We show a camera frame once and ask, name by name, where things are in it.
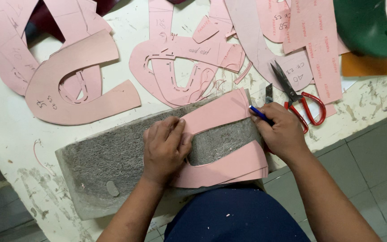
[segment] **person's left hand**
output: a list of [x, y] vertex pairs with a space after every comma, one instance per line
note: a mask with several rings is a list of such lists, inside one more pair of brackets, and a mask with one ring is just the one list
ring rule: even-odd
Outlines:
[[144, 171], [142, 177], [165, 186], [191, 151], [193, 135], [184, 135], [186, 122], [174, 116], [154, 123], [143, 133]]

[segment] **gray foam block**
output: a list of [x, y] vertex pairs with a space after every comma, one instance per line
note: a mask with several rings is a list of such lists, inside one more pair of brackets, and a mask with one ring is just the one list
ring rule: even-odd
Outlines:
[[[127, 199], [143, 172], [143, 132], [156, 121], [181, 117], [213, 99], [169, 109], [76, 141], [59, 150], [56, 157], [82, 220], [114, 214]], [[188, 159], [192, 165], [214, 162], [238, 148], [263, 140], [250, 118], [225, 124], [195, 135]], [[107, 189], [113, 181], [118, 196]], [[212, 189], [169, 188], [163, 199], [187, 196]]]

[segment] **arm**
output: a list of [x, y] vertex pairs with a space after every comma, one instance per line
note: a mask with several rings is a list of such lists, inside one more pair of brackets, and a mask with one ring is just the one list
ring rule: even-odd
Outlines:
[[182, 137], [184, 128], [183, 119], [169, 117], [144, 131], [143, 175], [97, 242], [144, 241], [166, 184], [191, 150], [192, 135]]
[[252, 120], [268, 148], [293, 172], [316, 239], [380, 242], [377, 234], [310, 152], [298, 118], [275, 102], [264, 105], [259, 111], [275, 124], [270, 126], [256, 116], [252, 116]]

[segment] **person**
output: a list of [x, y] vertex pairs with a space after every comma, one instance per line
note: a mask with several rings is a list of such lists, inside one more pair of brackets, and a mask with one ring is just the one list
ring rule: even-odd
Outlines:
[[[268, 148], [295, 177], [307, 218], [318, 241], [380, 242], [380, 238], [307, 147], [300, 122], [272, 102], [259, 108], [275, 123], [253, 113]], [[144, 171], [131, 195], [98, 242], [142, 242], [172, 175], [191, 150], [185, 121], [169, 117], [143, 134]], [[165, 231], [165, 241], [310, 241], [291, 215], [254, 185], [229, 185], [193, 198]]]

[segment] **scissor blade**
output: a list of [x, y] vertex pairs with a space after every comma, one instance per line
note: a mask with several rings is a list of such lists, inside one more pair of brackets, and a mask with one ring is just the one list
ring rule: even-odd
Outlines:
[[271, 67], [274, 71], [274, 74], [276, 74], [277, 80], [279, 81], [280, 85], [282, 86], [285, 93], [288, 95], [288, 97], [293, 101], [298, 101], [298, 95], [292, 88], [291, 83], [289, 82], [288, 78], [286, 77], [285, 73], [283, 72], [280, 65], [277, 63], [277, 61], [274, 61], [276, 63], [276, 68], [271, 64]]
[[273, 84], [271, 83], [265, 88], [265, 104], [273, 102]]

